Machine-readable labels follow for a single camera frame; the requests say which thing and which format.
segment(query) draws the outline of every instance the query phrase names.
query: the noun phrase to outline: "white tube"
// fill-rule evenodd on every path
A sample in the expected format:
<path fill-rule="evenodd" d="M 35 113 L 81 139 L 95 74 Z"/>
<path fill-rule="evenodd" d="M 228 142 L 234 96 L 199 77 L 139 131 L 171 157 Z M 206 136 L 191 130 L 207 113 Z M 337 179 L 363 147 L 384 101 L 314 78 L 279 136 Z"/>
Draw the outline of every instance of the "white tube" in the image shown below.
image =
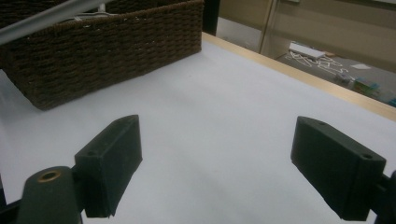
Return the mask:
<path fill-rule="evenodd" d="M 112 0 L 69 0 L 0 30 L 0 45 L 51 26 Z"/>

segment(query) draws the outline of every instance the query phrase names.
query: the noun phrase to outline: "table surface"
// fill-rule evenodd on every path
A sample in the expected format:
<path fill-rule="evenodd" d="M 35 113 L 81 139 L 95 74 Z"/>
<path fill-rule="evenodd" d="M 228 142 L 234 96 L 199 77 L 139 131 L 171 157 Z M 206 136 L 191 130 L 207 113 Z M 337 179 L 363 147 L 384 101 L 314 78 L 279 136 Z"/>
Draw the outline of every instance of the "table surface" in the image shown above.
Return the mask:
<path fill-rule="evenodd" d="M 200 53 L 45 112 L 1 73 L 7 201 L 21 197 L 35 172 L 73 166 L 112 120 L 132 114 L 144 160 L 117 214 L 84 223 L 344 223 L 290 161 L 298 116 L 325 121 L 385 157 L 386 175 L 396 170 L 394 108 L 203 39 Z"/>

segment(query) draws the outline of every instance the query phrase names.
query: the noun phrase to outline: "white table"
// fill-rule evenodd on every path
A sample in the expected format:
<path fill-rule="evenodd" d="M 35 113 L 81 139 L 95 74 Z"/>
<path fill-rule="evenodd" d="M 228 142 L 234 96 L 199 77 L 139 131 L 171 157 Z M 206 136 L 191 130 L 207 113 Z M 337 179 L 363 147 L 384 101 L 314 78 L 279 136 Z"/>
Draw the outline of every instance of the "white table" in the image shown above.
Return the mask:
<path fill-rule="evenodd" d="M 204 38 L 200 53 L 46 112 L 1 73 L 7 201 L 21 197 L 35 172 L 73 166 L 107 124 L 132 114 L 144 160 L 116 216 L 85 223 L 343 223 L 290 161 L 297 116 L 328 122 L 385 157 L 386 175 L 396 170 L 395 121 Z"/>

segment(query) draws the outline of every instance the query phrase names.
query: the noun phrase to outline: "brown woven basket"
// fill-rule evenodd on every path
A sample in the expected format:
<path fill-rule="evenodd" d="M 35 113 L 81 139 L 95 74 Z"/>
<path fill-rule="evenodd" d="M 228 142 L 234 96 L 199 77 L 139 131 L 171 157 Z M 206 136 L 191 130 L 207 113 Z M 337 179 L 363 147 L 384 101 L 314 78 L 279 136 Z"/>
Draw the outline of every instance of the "brown woven basket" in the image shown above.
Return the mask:
<path fill-rule="evenodd" d="M 0 27 L 61 2 L 1 0 Z M 203 0 L 113 1 L 106 11 L 122 14 L 58 23 L 0 46 L 0 67 L 34 106 L 50 109 L 200 51 L 203 6 Z"/>

